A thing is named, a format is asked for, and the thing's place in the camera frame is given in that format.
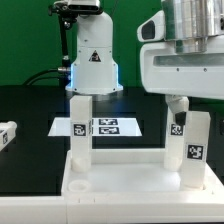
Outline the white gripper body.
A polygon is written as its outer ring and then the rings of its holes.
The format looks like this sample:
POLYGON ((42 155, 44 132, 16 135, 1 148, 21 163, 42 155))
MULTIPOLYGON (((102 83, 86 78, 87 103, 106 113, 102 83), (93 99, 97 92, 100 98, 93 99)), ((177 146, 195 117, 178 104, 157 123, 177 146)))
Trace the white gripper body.
POLYGON ((140 25, 140 74, 151 93, 224 99, 224 31, 220 15, 164 10, 140 25))

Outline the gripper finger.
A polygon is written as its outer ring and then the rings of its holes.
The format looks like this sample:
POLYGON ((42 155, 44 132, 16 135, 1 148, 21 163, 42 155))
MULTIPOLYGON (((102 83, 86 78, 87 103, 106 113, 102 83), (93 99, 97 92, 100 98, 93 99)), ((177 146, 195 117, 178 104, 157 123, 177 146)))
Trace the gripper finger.
POLYGON ((186 123, 186 113, 189 110, 188 98, 178 95, 166 95, 165 101, 172 113, 174 122, 179 126, 184 126, 186 123))

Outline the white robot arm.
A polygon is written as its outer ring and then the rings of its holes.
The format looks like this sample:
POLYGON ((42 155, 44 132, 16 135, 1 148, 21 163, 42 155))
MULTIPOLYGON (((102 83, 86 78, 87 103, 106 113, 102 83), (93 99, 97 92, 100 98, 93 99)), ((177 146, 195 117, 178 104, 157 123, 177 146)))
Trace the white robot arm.
MULTIPOLYGON (((222 0, 161 0, 162 9, 137 29, 144 89, 167 96, 224 99, 222 0)), ((104 94, 120 88, 112 35, 103 17, 81 18, 72 87, 104 94)))

